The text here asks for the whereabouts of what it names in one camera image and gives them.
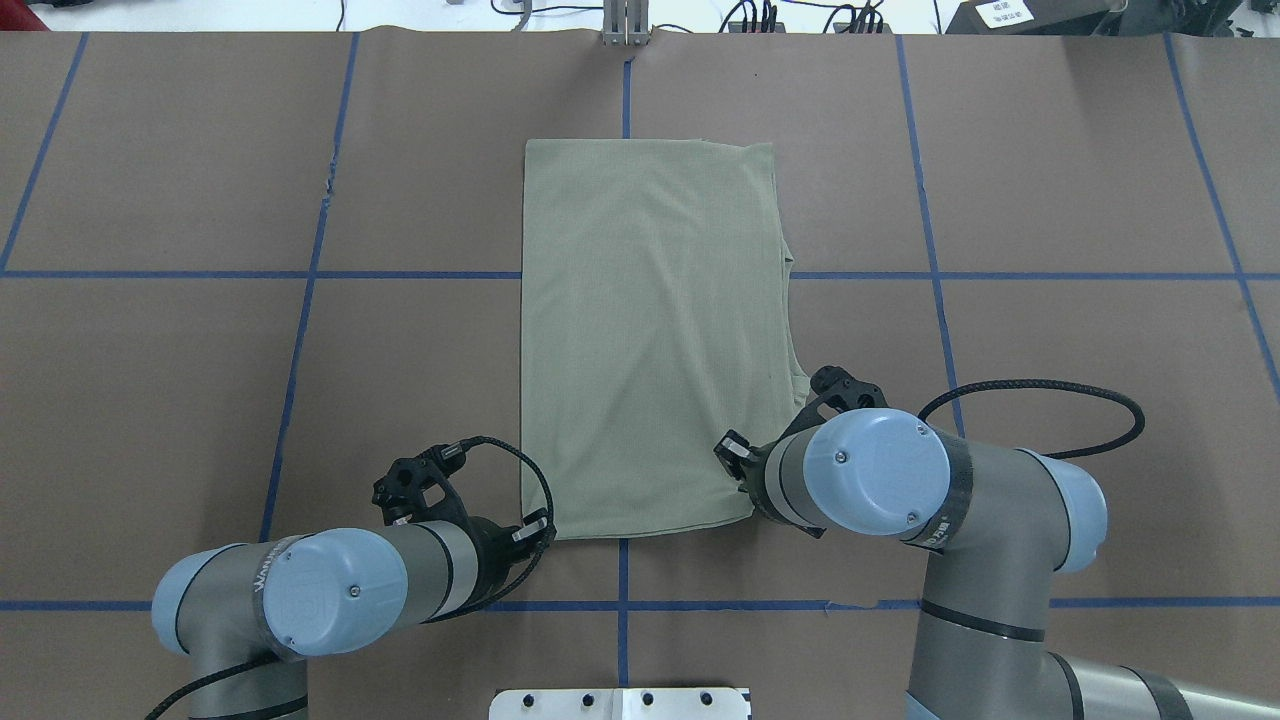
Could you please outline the white mounting plate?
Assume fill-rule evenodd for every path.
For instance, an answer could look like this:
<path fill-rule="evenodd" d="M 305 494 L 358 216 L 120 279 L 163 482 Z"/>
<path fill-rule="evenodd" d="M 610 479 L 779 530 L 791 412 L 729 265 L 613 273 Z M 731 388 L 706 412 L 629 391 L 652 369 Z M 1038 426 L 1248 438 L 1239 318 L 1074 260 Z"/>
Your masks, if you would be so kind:
<path fill-rule="evenodd" d="M 509 689 L 489 719 L 751 719 L 750 691 L 732 687 Z"/>

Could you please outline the aluminium frame post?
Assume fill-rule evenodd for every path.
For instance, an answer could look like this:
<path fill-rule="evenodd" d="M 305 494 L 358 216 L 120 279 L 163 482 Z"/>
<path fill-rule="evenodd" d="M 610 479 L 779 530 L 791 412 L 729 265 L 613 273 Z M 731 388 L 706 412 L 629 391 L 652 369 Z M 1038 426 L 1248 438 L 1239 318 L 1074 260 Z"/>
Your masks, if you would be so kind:
<path fill-rule="evenodd" d="M 602 42 L 607 47 L 639 47 L 652 38 L 648 0 L 602 1 Z"/>

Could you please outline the olive green t-shirt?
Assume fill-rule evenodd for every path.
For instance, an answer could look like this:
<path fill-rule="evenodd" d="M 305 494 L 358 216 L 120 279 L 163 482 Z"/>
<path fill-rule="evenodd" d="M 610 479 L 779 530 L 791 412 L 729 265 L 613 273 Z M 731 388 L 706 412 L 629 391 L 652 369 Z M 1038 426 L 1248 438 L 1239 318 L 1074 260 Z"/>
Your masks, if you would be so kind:
<path fill-rule="evenodd" d="M 524 154 L 521 448 L 563 541 L 753 514 L 713 452 L 806 402 L 771 143 L 532 138 Z"/>

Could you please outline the black box with label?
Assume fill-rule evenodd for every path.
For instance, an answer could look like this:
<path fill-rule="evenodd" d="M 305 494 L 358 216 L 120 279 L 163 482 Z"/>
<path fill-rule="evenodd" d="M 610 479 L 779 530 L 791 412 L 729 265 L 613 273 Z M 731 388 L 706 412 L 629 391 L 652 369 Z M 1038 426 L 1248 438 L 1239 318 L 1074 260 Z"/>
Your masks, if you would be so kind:
<path fill-rule="evenodd" d="M 1116 20 L 1129 1 L 965 1 L 943 35 L 1088 36 Z"/>

